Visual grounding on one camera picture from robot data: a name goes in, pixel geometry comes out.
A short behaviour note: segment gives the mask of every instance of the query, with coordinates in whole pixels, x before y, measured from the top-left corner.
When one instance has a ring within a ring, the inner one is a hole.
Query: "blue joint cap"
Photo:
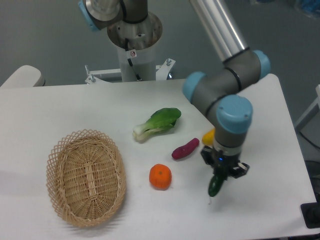
[[[232,134],[244,134],[252,122],[253,107],[245,97],[225,96],[216,110],[219,124]]]
[[[253,52],[258,56],[260,60],[260,66],[261,66],[260,79],[262,79],[270,73],[271,63],[268,56],[265,55],[262,51],[254,50]]]
[[[97,31],[99,31],[99,28],[97,28],[97,26],[94,24],[94,22],[93,22],[92,19],[90,18],[89,14],[88,14],[88,12],[87,12],[87,10],[86,10],[86,7],[84,6],[84,3],[82,2],[82,0],[80,0],[80,1],[78,2],[78,6],[79,6],[79,8],[80,8],[80,10],[81,10],[84,18],[85,18],[86,23],[89,25],[91,31],[92,31],[92,32],[97,32]]]
[[[198,85],[198,83],[207,76],[202,71],[195,71],[191,73],[186,79],[183,84],[182,92],[184,96],[188,99],[188,101],[191,103],[192,97],[194,95],[195,89]]]

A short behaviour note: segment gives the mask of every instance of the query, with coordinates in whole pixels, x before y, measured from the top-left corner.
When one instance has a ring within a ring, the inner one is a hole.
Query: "wicker basket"
[[[58,216],[77,227],[108,220],[123,202],[126,175],[115,143],[96,130],[73,132],[54,146],[47,188]]]

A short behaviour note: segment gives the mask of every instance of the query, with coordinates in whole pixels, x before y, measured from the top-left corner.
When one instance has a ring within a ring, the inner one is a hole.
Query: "silver robot arm tube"
[[[110,21],[120,11],[119,0],[86,0],[85,6],[88,12],[99,21]]]
[[[248,48],[223,0],[190,0],[222,62]]]

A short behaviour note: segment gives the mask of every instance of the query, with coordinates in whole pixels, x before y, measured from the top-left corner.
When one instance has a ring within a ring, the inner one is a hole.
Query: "yellow pepper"
[[[205,135],[202,137],[202,143],[206,146],[211,147],[214,143],[214,137],[215,137],[216,129],[212,129],[211,131],[208,131]]]

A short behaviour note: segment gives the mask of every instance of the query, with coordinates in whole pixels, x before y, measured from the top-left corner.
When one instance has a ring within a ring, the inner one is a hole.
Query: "green leafy vegetable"
[[[143,141],[153,134],[163,133],[172,129],[180,116],[181,111],[175,107],[162,108],[152,114],[148,121],[135,126],[133,136],[137,141]]]

